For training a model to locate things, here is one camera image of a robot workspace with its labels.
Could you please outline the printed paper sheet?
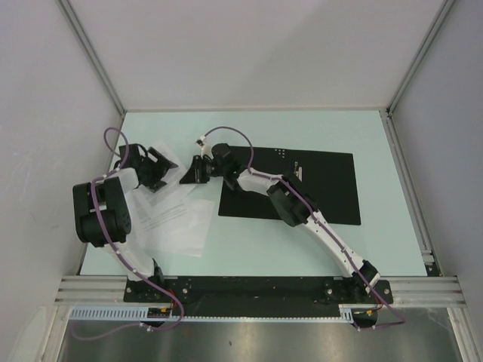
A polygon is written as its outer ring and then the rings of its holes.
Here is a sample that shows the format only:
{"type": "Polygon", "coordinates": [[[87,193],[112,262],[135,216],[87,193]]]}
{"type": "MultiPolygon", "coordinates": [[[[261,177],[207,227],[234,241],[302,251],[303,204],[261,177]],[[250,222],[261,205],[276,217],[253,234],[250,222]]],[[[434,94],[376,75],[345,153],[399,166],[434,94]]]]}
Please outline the printed paper sheet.
{"type": "Polygon", "coordinates": [[[170,225],[176,219],[189,216],[189,211],[182,201],[170,202],[156,195],[151,197],[146,189],[135,189],[133,198],[139,228],[143,232],[150,232],[161,225],[170,225]]]}
{"type": "MultiPolygon", "coordinates": [[[[165,178],[163,179],[167,183],[167,185],[162,189],[160,189],[159,191],[151,192],[140,183],[136,189],[146,189],[147,194],[150,195],[151,197],[156,195],[158,198],[165,199],[166,201],[170,201],[170,202],[182,201],[193,190],[193,187],[191,186],[179,184],[181,177],[184,176],[185,172],[187,172],[187,169],[185,168],[182,161],[177,157],[177,155],[173,152],[173,150],[168,147],[166,143],[159,141],[150,147],[157,149],[160,153],[163,154],[163,156],[168,158],[170,161],[173,161],[174,163],[176,163],[178,165],[178,168],[169,170],[167,172],[165,178]]],[[[128,157],[123,167],[133,168],[131,166],[132,157],[137,153],[141,155],[145,155],[147,153],[148,148],[149,147],[145,147],[144,145],[139,143],[131,143],[127,146],[126,145],[119,146],[118,156],[120,158],[125,155],[128,157]]]]}

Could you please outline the black clip folder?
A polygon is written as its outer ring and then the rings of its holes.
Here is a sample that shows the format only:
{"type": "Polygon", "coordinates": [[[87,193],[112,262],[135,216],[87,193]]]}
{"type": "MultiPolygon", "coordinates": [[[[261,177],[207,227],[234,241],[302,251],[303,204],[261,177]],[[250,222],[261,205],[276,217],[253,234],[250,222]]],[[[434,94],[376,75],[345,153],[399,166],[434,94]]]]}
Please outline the black clip folder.
{"type": "MultiPolygon", "coordinates": [[[[282,174],[301,172],[304,189],[331,224],[361,225],[354,158],[350,153],[255,147],[252,167],[282,174]]],[[[279,220],[266,196],[223,185],[219,216],[279,220]]]]}

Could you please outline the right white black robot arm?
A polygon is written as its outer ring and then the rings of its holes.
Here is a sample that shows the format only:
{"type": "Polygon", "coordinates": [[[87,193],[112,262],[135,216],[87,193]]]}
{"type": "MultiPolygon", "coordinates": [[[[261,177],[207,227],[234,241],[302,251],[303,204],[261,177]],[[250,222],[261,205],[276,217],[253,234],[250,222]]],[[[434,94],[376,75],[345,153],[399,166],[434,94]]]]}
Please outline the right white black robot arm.
{"type": "Polygon", "coordinates": [[[205,184],[219,177],[233,192],[266,198],[286,225],[304,230],[329,254],[343,276],[351,280],[348,293],[354,301],[367,302],[375,294],[378,270],[329,226],[315,199],[295,175],[265,173],[242,164],[226,143],[211,146],[202,138],[196,143],[200,153],[192,157],[181,184],[205,184]]]}

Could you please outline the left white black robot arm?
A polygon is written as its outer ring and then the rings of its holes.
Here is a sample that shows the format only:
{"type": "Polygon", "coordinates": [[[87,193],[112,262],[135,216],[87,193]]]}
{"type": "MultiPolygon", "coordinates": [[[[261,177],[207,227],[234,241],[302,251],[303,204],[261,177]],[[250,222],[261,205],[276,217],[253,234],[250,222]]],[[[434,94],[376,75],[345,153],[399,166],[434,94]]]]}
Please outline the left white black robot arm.
{"type": "Polygon", "coordinates": [[[73,186],[75,230],[81,242],[111,253],[128,270],[128,280],[142,281],[140,292],[156,302],[165,296],[167,284],[157,262],[137,241],[133,191],[139,186],[159,191],[168,184],[163,178],[178,165],[138,143],[120,146],[116,154],[119,159],[107,175],[73,186]]]}

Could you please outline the bottom white paper sheet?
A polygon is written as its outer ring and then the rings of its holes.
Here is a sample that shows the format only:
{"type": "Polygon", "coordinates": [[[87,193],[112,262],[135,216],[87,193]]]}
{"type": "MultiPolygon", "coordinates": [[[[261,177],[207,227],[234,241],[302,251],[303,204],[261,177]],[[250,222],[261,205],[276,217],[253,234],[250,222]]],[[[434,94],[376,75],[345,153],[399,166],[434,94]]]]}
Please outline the bottom white paper sheet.
{"type": "Polygon", "coordinates": [[[215,203],[208,200],[188,200],[183,203],[189,216],[143,232],[141,244],[146,249],[194,257],[203,254],[215,203]]]}

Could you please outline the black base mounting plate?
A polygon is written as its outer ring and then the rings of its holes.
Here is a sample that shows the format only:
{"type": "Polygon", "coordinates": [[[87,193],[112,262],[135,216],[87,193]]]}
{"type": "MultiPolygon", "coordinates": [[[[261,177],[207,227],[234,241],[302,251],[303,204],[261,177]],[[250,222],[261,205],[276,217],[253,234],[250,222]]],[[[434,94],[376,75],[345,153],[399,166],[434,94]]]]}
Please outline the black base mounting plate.
{"type": "Polygon", "coordinates": [[[378,297],[343,277],[179,276],[164,281],[162,288],[178,298],[186,318],[336,317],[341,305],[393,303],[387,280],[378,281],[378,297]]]}

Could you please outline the left aluminium corner post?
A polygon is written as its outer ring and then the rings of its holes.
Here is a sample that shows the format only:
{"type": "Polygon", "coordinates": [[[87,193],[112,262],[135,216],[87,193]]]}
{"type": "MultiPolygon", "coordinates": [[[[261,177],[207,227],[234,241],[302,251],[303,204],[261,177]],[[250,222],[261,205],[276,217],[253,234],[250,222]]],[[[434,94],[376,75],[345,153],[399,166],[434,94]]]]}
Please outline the left aluminium corner post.
{"type": "Polygon", "coordinates": [[[114,106],[116,112],[121,118],[125,117],[126,109],[122,104],[121,98],[118,95],[117,90],[112,83],[112,79],[109,77],[106,68],[104,67],[90,36],[88,35],[85,27],[82,24],[80,17],[78,16],[71,1],[68,0],[56,0],[58,8],[61,14],[64,16],[67,24],[69,25],[72,33],[78,42],[81,50],[85,54],[91,68],[94,71],[98,81],[102,88],[106,92],[111,104],[114,106]]]}

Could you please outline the aluminium corner post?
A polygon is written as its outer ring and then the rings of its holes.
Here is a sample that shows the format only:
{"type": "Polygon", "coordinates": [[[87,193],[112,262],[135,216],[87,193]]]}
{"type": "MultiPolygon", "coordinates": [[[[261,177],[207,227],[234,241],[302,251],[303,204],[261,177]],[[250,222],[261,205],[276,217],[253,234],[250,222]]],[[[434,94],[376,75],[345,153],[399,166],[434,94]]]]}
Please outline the aluminium corner post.
{"type": "Polygon", "coordinates": [[[112,83],[112,79],[109,77],[106,68],[104,67],[90,36],[88,35],[85,27],[82,24],[80,17],[78,16],[71,1],[68,0],[56,0],[58,8],[61,14],[64,16],[67,24],[69,25],[72,33],[78,42],[81,50],[85,54],[91,68],[94,71],[98,81],[102,88],[106,92],[111,104],[114,106],[116,112],[121,118],[125,117],[126,109],[122,104],[121,98],[118,95],[117,90],[112,83]]]}
{"type": "Polygon", "coordinates": [[[447,18],[458,3],[457,0],[444,0],[439,7],[434,19],[432,20],[429,29],[423,37],[420,46],[417,49],[409,67],[403,75],[402,80],[399,82],[395,93],[393,94],[388,106],[386,107],[386,113],[389,117],[392,117],[394,111],[398,108],[398,105],[406,94],[408,88],[411,85],[415,75],[419,68],[422,66],[423,61],[426,59],[429,51],[435,43],[439,33],[445,25],[447,18]]]}

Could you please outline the right aluminium side rail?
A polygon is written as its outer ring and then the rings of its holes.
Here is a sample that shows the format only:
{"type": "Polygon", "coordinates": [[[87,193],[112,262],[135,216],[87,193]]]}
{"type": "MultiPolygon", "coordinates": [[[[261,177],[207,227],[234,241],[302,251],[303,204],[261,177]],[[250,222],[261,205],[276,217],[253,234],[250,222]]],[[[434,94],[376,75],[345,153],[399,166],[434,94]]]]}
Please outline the right aluminium side rail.
{"type": "Polygon", "coordinates": [[[429,277],[441,277],[444,273],[441,271],[438,257],[435,254],[435,249],[416,194],[416,189],[414,188],[408,164],[398,134],[396,133],[394,121],[385,109],[380,111],[380,118],[392,153],[402,191],[405,196],[406,204],[408,206],[408,211],[419,244],[426,273],[429,277]]]}

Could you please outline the aluminium front frame rail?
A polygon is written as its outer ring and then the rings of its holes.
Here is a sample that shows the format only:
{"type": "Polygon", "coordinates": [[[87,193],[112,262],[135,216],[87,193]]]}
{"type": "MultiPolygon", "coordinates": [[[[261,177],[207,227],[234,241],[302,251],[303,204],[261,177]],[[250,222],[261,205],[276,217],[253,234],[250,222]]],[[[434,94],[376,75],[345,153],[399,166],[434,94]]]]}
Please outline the aluminium front frame rail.
{"type": "MultiPolygon", "coordinates": [[[[464,308],[466,301],[456,277],[386,277],[398,308],[464,308]]],[[[120,305],[125,276],[64,276],[56,305],[120,305]]]]}

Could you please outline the right aluminium corner post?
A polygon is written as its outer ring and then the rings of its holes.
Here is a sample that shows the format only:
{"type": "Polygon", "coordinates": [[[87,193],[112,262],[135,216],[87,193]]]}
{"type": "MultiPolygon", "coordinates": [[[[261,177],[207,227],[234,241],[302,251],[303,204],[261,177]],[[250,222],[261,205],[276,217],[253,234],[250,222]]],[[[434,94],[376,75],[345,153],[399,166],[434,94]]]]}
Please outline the right aluminium corner post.
{"type": "Polygon", "coordinates": [[[434,19],[432,20],[429,29],[423,37],[420,46],[417,49],[409,67],[403,75],[402,80],[399,82],[395,93],[393,94],[388,106],[386,107],[386,113],[389,117],[392,117],[394,111],[398,108],[398,105],[406,94],[408,88],[411,85],[415,75],[419,68],[422,66],[423,61],[426,59],[429,51],[435,43],[439,33],[445,25],[447,18],[458,3],[457,0],[444,0],[439,7],[434,19]]]}

